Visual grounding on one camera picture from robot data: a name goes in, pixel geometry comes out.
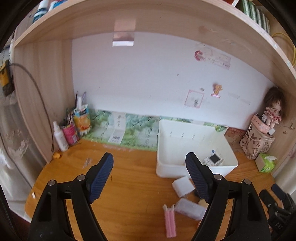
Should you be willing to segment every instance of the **textured blue grip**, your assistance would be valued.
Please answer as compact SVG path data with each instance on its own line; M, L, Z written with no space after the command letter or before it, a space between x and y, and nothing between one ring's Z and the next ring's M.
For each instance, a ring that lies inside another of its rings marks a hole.
M194 186L198 192L198 195L201 199L204 199L207 203L210 200L210 195L208 191L208 184L206 180L204 179L202 173L198 169L197 165L195 164L191 153L188 153L186 155L185 159L186 168L190 174L190 177L192 178L192 181L194 183Z
M96 199L100 197L113 168L113 164L113 156L109 154L101 169L98 171L98 174L95 176L93 182L91 183L89 193L90 203L93 203Z

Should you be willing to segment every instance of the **wooden desk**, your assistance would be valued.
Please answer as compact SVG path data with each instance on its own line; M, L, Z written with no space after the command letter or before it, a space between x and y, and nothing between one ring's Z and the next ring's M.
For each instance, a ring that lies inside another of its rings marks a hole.
M114 156L114 167L98 200L92 204L97 220L109 241L166 240L164 211L162 206L171 206L179 198L172 188L173 179L156 175L156 152L140 151L81 140L71 147L61 159L47 164L39 175L25 205L32 217L42 191L51 179L57 182L73 180L99 162L105 152ZM257 192L270 191L274 179L270 174L258 172L254 161L243 153L236 153L239 166L226 176L228 180L241 182L248 178ZM82 168L86 159L92 162ZM191 201L198 201L193 194ZM227 206L217 240L224 238L232 204ZM77 240L82 240L76 223L72 203L67 200L72 229ZM196 232L198 221L176 213L177 237L172 240L189 241Z

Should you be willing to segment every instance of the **doll hair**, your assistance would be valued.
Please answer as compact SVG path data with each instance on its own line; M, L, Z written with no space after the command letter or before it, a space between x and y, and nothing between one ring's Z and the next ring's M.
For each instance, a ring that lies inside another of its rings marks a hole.
M266 106L272 106L274 103L281 101L281 110L279 111L282 118L286 115L286 99L283 92L277 87L271 87L264 97L264 104Z

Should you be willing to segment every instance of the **white wall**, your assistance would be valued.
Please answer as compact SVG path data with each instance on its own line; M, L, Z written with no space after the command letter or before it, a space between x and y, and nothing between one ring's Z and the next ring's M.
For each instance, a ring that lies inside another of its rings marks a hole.
M133 47L112 47L112 33L73 40L74 90L87 91L94 109L162 115L246 129L273 86L257 70L231 57L230 69L194 58L199 42L135 33ZM221 98L211 97L221 84ZM204 89L200 109L184 105L188 91Z

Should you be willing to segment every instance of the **white plastic bin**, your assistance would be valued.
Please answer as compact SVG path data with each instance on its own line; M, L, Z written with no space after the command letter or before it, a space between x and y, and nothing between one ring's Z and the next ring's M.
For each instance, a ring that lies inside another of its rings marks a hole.
M238 161L224 137L214 127L171 120L160 120L156 174L159 177L180 178L190 175L185 166L187 153L194 152L202 161L212 150L224 159L216 167L210 167L213 174L226 176L238 165Z

